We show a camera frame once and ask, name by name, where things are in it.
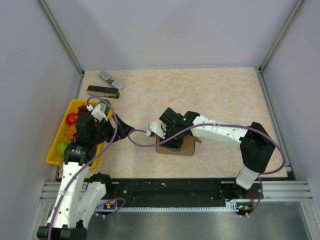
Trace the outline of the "brown cardboard paper box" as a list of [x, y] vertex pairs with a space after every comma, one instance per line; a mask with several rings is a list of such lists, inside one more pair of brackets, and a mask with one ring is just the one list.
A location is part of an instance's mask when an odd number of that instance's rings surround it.
[[157, 154], [192, 157], [195, 153], [196, 144], [201, 144], [202, 141], [198, 137], [184, 135], [183, 144], [180, 151], [171, 151], [170, 149], [165, 148], [165, 143], [155, 146]]

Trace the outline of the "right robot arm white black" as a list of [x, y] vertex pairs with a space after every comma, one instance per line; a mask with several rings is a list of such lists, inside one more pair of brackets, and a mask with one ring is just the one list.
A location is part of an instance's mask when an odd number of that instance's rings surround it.
[[263, 126], [253, 122], [250, 126], [227, 126], [211, 120], [198, 112], [187, 111], [184, 115], [170, 107], [149, 129], [160, 138], [161, 146], [173, 152], [182, 149], [186, 136], [208, 138], [229, 144], [241, 153], [243, 167], [231, 187], [223, 187], [220, 196], [224, 200], [245, 198], [252, 191], [256, 178], [265, 172], [275, 150]]

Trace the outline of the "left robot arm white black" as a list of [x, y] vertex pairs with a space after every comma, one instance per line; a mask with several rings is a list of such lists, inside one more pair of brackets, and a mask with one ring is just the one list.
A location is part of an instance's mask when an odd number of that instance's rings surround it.
[[40, 226], [36, 236], [40, 240], [85, 240], [88, 225], [102, 198], [109, 198], [114, 191], [107, 174], [94, 174], [84, 195], [83, 183], [90, 165], [97, 158], [97, 146], [125, 139], [134, 128], [124, 123], [117, 115], [115, 125], [103, 117], [91, 114], [79, 116], [72, 142], [64, 151], [62, 179], [53, 210]]

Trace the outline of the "black rectangular box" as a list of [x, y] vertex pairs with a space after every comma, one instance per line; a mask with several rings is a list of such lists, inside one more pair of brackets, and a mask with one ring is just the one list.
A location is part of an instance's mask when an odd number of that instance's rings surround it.
[[90, 96], [96, 97], [105, 97], [113, 99], [118, 99], [120, 97], [120, 91], [114, 87], [89, 85], [87, 88], [87, 93]]

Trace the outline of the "teal white snack box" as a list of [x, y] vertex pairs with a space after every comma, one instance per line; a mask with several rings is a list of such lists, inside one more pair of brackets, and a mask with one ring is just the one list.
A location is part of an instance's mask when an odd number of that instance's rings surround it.
[[116, 88], [118, 90], [122, 90], [125, 85], [123, 84], [122, 81], [118, 80], [117, 78], [115, 78], [114, 76], [112, 76], [110, 73], [108, 73], [107, 71], [101, 71], [98, 76], [100, 77], [100, 79], [102, 81], [104, 81], [105, 83], [107, 83], [110, 87], [112, 88]]

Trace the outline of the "purple toy grapes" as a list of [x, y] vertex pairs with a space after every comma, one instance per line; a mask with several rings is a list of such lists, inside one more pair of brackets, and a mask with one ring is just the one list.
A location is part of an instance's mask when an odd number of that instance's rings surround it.
[[79, 116], [86, 115], [86, 114], [88, 114], [88, 112], [89, 112], [86, 105], [81, 105], [81, 106], [79, 106], [79, 107], [77, 108], [77, 110], [78, 110], [77, 114], [78, 114]]

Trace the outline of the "orange toy pineapple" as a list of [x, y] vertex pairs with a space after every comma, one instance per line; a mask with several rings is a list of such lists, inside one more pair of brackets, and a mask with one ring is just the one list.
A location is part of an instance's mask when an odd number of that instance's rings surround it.
[[65, 140], [67, 143], [70, 143], [73, 140], [75, 133], [76, 133], [76, 125], [75, 124], [69, 125], [65, 132]]

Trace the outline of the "red toy apple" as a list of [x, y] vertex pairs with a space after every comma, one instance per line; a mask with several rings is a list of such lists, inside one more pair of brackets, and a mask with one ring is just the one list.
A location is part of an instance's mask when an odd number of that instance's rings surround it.
[[75, 125], [78, 119], [78, 113], [71, 112], [65, 117], [65, 123], [68, 126]]

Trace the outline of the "green toy pear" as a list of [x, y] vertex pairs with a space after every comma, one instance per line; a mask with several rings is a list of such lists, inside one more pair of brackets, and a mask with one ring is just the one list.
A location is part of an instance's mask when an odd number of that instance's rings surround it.
[[62, 158], [64, 158], [65, 150], [68, 146], [69, 146], [68, 142], [62, 141], [62, 142], [58, 143], [56, 146], [56, 150], [57, 150], [58, 155], [61, 156]]

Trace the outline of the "yellow plastic tray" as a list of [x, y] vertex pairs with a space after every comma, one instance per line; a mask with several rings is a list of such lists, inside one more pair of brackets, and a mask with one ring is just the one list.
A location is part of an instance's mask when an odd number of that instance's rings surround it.
[[[100, 122], [96, 118], [94, 118], [93, 115], [91, 115], [91, 112], [88, 112], [88, 114], [85, 115], [78, 115], [75, 124], [76, 133], [73, 136], [73, 140], [71, 142], [68, 142], [69, 145], [64, 151], [64, 158], [59, 156], [57, 152], [57, 144], [60, 142], [66, 142], [65, 134], [69, 126], [65, 122], [66, 116], [70, 113], [78, 113], [78, 107], [82, 105], [91, 104], [95, 107], [99, 102], [100, 101], [87, 102], [85, 100], [78, 99], [73, 99], [70, 102], [45, 159], [45, 162], [47, 164], [61, 167], [64, 163], [65, 158], [76, 157], [76, 154], [84, 154], [85, 156], [80, 157], [80, 160], [82, 162], [88, 162], [94, 156], [97, 156], [101, 153], [103, 142], [100, 142]], [[107, 100], [102, 102], [108, 105], [109, 108], [113, 106], [113, 104]], [[112, 116], [113, 113], [110, 109], [107, 116], [107, 121], [109, 121]]]

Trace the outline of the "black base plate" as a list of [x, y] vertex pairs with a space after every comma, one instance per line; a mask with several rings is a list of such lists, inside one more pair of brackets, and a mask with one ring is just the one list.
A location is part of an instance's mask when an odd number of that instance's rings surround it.
[[258, 200], [260, 193], [258, 182], [243, 190], [234, 178], [113, 178], [102, 199], [124, 198], [133, 208], [224, 207], [226, 201]]

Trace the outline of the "right frame post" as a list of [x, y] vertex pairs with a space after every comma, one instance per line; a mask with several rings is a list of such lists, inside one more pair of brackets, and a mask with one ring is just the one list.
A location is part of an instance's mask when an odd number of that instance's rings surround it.
[[281, 46], [282, 42], [284, 41], [286, 35], [288, 34], [291, 26], [295, 22], [296, 18], [299, 16], [301, 10], [303, 9], [306, 0], [296, 0], [295, 4], [290, 11], [287, 19], [285, 20], [282, 28], [280, 29], [279, 33], [277, 34], [274, 42], [272, 43], [267, 55], [265, 56], [264, 60], [262, 61], [261, 65], [258, 67], [259, 71], [263, 73], [269, 63], [271, 62], [272, 58], [276, 54], [278, 48]]

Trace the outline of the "frame post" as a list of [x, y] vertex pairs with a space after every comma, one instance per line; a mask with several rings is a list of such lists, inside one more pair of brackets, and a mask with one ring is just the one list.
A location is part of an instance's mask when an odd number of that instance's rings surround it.
[[272, 58], [276, 54], [278, 48], [281, 46], [282, 42], [284, 41], [286, 35], [288, 34], [291, 26], [295, 22], [296, 18], [299, 16], [301, 10], [303, 9], [306, 0], [296, 0], [295, 4], [290, 11], [287, 19], [285, 20], [282, 28], [280, 29], [279, 33], [277, 34], [274, 42], [272, 43], [267, 55], [265, 56], [264, 60], [262, 61], [261, 65], [258, 67], [259, 71], [263, 73], [269, 63], [271, 62]]
[[67, 57], [71, 61], [72, 65], [75, 67], [76, 71], [82, 77], [84, 75], [85, 71], [81, 67], [74, 51], [72, 50], [68, 40], [66, 39], [62, 29], [60, 28], [60, 26], [58, 24], [55, 16], [53, 15], [50, 7], [48, 6], [47, 1], [46, 0], [37, 0], [36, 2], [39, 4], [43, 14], [47, 18], [53, 32], [55, 33], [58, 41], [62, 45], [62, 48], [64, 49]]

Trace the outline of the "left frame post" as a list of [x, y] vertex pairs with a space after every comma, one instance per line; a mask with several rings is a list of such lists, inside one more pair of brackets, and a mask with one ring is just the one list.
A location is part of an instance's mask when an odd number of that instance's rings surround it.
[[36, 2], [39, 4], [43, 14], [47, 18], [53, 32], [55, 33], [58, 41], [62, 45], [62, 48], [64, 49], [67, 57], [71, 61], [72, 65], [75, 67], [76, 71], [82, 77], [84, 75], [85, 71], [81, 67], [74, 51], [72, 50], [68, 40], [66, 39], [62, 29], [60, 28], [60, 26], [58, 24], [55, 16], [53, 15], [50, 7], [48, 6], [47, 1], [46, 0], [37, 0]]

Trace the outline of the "aluminium frame rail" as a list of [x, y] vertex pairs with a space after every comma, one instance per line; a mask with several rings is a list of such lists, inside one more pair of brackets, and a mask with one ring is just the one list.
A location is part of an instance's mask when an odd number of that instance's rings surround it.
[[[306, 181], [263, 181], [262, 202], [310, 202], [313, 196]], [[55, 201], [60, 182], [45, 182], [40, 200]]]

